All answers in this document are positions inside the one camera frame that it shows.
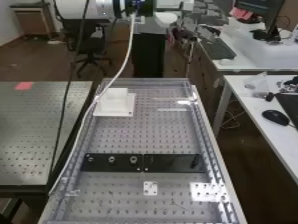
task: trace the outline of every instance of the gray floor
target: gray floor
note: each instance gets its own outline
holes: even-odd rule
[[[108,76],[115,74],[124,52],[124,41],[110,45],[107,56],[114,65],[103,64]],[[63,45],[47,45],[39,40],[18,41],[0,48],[0,81],[63,81],[69,75],[70,58]],[[122,77],[131,77],[131,72],[128,63]],[[164,54],[164,74],[166,77],[183,77],[183,63],[175,50]],[[100,79],[100,72],[89,66],[82,80],[99,83]],[[235,114],[242,111],[236,103],[230,107]],[[251,224],[298,223],[296,184],[248,117],[243,115],[238,121],[239,128],[220,131],[218,144],[247,221]],[[22,204],[13,223],[34,224],[37,219]]]

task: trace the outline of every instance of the white cylindrical machine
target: white cylindrical machine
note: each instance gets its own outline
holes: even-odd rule
[[[86,0],[55,0],[57,11],[63,19],[81,19]],[[135,16],[152,16],[154,0],[90,0],[86,19],[126,18],[134,12]]]

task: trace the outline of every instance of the desk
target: desk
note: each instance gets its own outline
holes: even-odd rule
[[[211,60],[199,43],[195,44],[192,60],[188,70],[188,79],[196,86],[202,98],[203,107],[207,113],[208,121],[212,122],[216,106],[223,89],[223,75],[256,75],[263,71],[268,74],[296,74],[292,69],[271,67],[257,67],[234,46],[232,29],[240,29],[248,32],[253,29],[261,29],[263,24],[242,24],[234,18],[228,18],[230,25],[223,26],[220,38],[236,53],[235,59],[228,64],[220,64],[219,60]]]
[[[81,133],[86,137],[79,138],[82,144],[74,148],[75,156],[49,197],[39,224],[110,220],[127,224],[175,221],[245,224],[195,87],[187,79],[116,79],[112,86],[135,93],[134,115],[131,118],[86,116],[83,132],[87,134]],[[172,158],[174,154],[191,156],[199,153],[207,171],[150,173],[140,167],[140,171],[130,173],[85,172],[79,167],[89,153],[112,153],[114,156],[118,153],[138,156],[150,153]],[[147,180],[155,182],[156,195],[143,195],[143,181]],[[226,187],[227,193],[219,198],[228,198],[230,203],[223,205],[211,197],[199,202],[191,199],[190,182],[215,190],[207,190],[206,195],[222,195],[216,186]]]
[[[58,160],[91,82],[73,82],[55,155]],[[0,195],[41,193],[49,177],[66,82],[0,83]]]
[[[279,126],[261,117],[261,112],[264,110],[277,110],[281,113],[284,113],[284,110],[281,109],[275,98],[271,102],[265,102],[263,99],[249,97],[249,90],[243,87],[243,80],[247,77],[249,76],[224,76],[224,89],[212,124],[214,134],[216,135],[219,132],[219,127],[232,92],[283,166],[298,183],[298,132],[292,127]],[[287,75],[267,76],[269,91],[273,93],[277,92],[279,88],[276,86],[276,82],[280,80],[291,80],[292,77],[293,76]]]

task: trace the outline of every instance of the white table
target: white table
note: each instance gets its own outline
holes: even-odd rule
[[[259,67],[257,65],[253,64],[253,62],[240,53],[239,49],[234,46],[235,42],[235,37],[232,36],[235,30],[240,30],[242,32],[247,32],[247,35],[251,35],[252,39],[252,34],[249,34],[251,30],[255,29],[264,29],[263,23],[259,24],[243,24],[238,22],[234,18],[228,18],[228,25],[224,25],[223,27],[215,27],[219,29],[220,32],[220,39],[224,41],[227,46],[231,48],[231,50],[235,52],[236,57],[227,61],[223,62],[222,60],[211,60],[216,71],[226,72],[226,71],[232,71],[232,72],[240,72],[240,71],[291,71],[293,69],[288,68],[276,68],[276,67]],[[281,31],[280,32],[280,37],[285,38],[288,37],[289,32],[288,31]]]
[[[251,97],[249,90],[243,86],[243,80],[248,77],[249,76],[242,75],[224,76],[224,88],[212,123],[214,134],[216,135],[219,132],[223,115],[232,92],[271,149],[283,163],[283,166],[285,167],[292,179],[298,183],[298,131],[291,126],[280,126],[261,117],[261,112],[264,110],[277,110],[284,114],[285,112],[275,98],[271,102],[265,102],[263,99]],[[265,78],[269,92],[277,92],[277,81],[287,81],[292,79],[292,77],[293,76],[289,75],[267,76]]]

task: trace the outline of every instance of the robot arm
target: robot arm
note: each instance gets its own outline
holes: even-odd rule
[[[183,4],[191,10],[194,0]],[[90,0],[86,19],[114,18],[128,19],[131,13],[136,17],[154,17],[159,26],[166,27],[176,21],[171,11],[180,10],[180,0]],[[55,0],[55,6],[63,19],[81,19],[85,0]]]

